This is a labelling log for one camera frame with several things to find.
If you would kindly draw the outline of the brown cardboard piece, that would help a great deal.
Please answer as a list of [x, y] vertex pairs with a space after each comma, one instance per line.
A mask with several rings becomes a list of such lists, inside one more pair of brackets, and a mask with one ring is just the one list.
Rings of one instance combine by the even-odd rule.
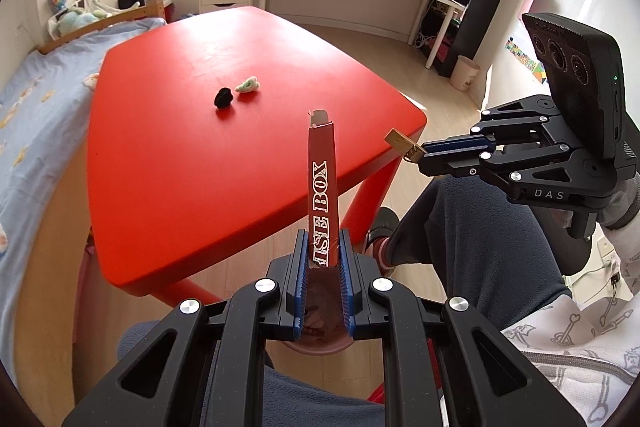
[[426, 150], [419, 144], [402, 134], [397, 129], [392, 129], [386, 134], [385, 142], [390, 144], [405, 161], [417, 164], [426, 154]]

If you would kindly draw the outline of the red cardboard strip with BOX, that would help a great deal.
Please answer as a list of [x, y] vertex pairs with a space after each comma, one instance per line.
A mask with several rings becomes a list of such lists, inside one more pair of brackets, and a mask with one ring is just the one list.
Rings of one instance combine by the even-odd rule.
[[315, 109], [308, 128], [308, 257], [318, 267], [337, 266], [338, 231], [334, 124], [325, 109]]

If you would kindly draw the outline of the small black scrap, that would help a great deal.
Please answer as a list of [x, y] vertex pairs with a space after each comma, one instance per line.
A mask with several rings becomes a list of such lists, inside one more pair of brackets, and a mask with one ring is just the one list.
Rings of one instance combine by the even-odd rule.
[[234, 100], [233, 92], [228, 87], [221, 88], [215, 95], [214, 106], [216, 109], [228, 108]]

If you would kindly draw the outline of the green white tissue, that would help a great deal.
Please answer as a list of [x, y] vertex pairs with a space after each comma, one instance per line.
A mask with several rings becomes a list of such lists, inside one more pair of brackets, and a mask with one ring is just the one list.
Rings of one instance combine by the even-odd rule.
[[260, 83], [256, 76], [250, 76], [244, 82], [240, 83], [239, 86], [234, 88], [235, 92], [241, 94], [247, 94], [256, 92], [260, 88]]

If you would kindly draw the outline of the pink trash bin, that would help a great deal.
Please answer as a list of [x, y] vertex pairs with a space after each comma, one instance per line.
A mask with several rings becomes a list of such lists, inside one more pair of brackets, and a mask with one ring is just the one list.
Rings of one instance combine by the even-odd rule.
[[303, 332], [299, 340], [283, 341], [303, 355], [335, 355], [354, 343], [343, 321], [337, 268], [312, 268], [308, 275]]

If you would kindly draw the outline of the beige small waste bin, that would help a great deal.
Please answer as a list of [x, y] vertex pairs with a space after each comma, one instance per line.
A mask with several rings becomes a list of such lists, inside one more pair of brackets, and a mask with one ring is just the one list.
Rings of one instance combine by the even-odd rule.
[[459, 55], [450, 76], [451, 86], [461, 92], [468, 91], [479, 73], [480, 66], [470, 58]]

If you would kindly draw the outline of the red table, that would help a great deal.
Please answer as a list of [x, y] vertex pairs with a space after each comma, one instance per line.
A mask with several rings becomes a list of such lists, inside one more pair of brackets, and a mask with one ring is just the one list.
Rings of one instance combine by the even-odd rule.
[[[256, 76], [260, 88], [236, 86]], [[232, 104], [214, 98], [231, 89]], [[257, 8], [180, 20], [110, 49], [94, 91], [88, 195], [105, 280], [166, 303], [191, 275], [306, 215], [309, 115], [334, 124], [343, 220], [364, 239], [425, 114], [312, 32]]]

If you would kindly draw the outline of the bed with blue sheet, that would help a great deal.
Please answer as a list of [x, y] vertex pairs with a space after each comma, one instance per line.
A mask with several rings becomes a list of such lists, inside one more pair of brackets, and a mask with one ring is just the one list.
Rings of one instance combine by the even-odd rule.
[[43, 213], [88, 130], [108, 50], [165, 25], [128, 20], [25, 58], [1, 91], [1, 362], [15, 376], [17, 299]]

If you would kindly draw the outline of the teal plush toys pile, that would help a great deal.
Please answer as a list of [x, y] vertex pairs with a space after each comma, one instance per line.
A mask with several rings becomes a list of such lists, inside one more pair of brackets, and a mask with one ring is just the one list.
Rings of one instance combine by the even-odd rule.
[[86, 11], [84, 9], [73, 8], [67, 10], [60, 16], [56, 23], [55, 31], [60, 37], [63, 37], [80, 28], [104, 20], [104, 18], [107, 18], [107, 12], [100, 9]]

